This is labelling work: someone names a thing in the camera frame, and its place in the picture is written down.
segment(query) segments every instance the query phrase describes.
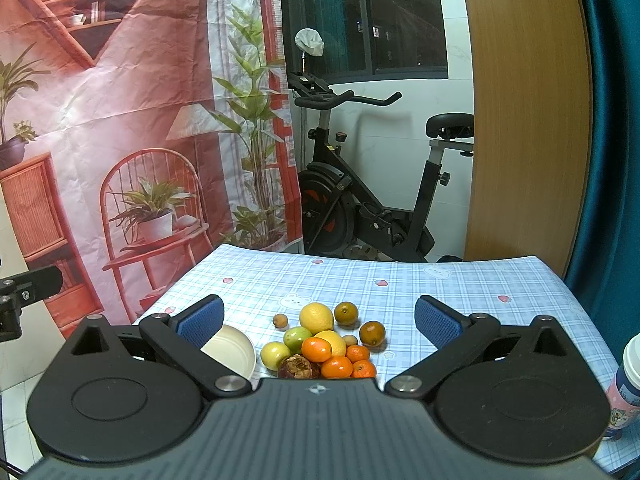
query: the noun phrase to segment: blue gripper pad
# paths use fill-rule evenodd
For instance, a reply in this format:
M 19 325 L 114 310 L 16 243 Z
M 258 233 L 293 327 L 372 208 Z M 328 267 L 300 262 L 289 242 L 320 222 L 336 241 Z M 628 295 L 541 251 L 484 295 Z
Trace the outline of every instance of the blue gripper pad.
M 431 296 L 421 296 L 415 302 L 415 327 L 440 350 L 470 325 L 470 320 Z
M 224 320 L 225 304 L 211 294 L 173 316 L 169 326 L 196 348 L 202 348 L 222 328 Z

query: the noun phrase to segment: fruit pile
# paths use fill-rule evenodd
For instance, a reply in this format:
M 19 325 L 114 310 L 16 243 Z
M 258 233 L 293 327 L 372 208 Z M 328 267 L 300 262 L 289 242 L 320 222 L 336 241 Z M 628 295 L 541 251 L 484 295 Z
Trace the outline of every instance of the fruit pile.
M 348 327 L 358 319 L 358 308 L 344 301 L 332 312 L 322 303 L 309 303 L 300 311 L 300 326 L 288 329 L 282 343 L 274 341 L 262 348 L 263 364 L 286 379 L 375 377 L 376 367 L 369 360 L 368 347 L 382 344 L 385 327 L 378 321 L 367 321 L 360 327 L 359 345 L 356 336 L 334 332 L 334 316 L 339 325 Z M 284 314 L 273 317 L 277 329 L 288 324 Z

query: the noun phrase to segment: window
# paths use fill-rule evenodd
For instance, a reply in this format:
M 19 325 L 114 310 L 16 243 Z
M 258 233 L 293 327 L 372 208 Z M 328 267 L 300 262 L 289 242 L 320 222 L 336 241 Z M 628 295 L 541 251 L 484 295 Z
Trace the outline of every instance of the window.
M 315 28 L 324 56 L 307 69 L 331 83 L 400 78 L 447 78 L 440 0 L 282 0 L 284 47 L 290 70 L 301 69 L 295 44 Z

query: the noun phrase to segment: white wall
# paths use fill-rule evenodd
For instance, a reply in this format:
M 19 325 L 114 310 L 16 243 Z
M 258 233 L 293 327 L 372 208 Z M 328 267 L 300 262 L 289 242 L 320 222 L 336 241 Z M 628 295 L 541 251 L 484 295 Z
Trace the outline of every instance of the white wall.
M 413 209 L 429 153 L 425 125 L 444 112 L 474 111 L 471 46 L 465 0 L 442 0 L 449 79 L 392 80 L 334 85 L 336 93 L 384 99 L 396 91 L 402 99 L 387 108 L 347 103 L 332 113 L 331 131 L 348 134 L 342 156 L 387 206 Z M 300 108 L 292 105 L 294 130 L 301 146 Z M 318 112 L 308 111 L 307 127 L 318 124 Z M 307 161 L 312 141 L 306 141 Z M 444 254 L 462 256 L 465 247 L 473 159 L 446 153 L 443 170 L 451 173 L 447 187 L 438 186 L 428 219 L 436 240 L 431 262 Z
M 0 189 L 0 278 L 27 270 Z M 47 307 L 39 301 L 22 311 L 22 337 L 0 343 L 0 391 L 45 370 L 64 343 Z

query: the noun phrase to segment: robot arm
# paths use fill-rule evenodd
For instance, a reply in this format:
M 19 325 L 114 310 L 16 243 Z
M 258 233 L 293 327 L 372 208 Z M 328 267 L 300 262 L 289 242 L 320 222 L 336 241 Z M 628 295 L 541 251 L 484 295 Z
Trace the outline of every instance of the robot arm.
M 608 478 L 590 460 L 607 399 L 551 316 L 502 326 L 423 296 L 416 327 L 439 350 L 384 392 L 271 378 L 253 391 L 200 352 L 223 309 L 209 296 L 139 327 L 83 320 L 28 402 L 44 459 L 25 478 Z M 367 460 L 340 460 L 353 431 Z
M 0 343 L 22 335 L 20 314 L 25 306 L 55 296 L 62 288 L 56 266 L 28 270 L 0 282 Z

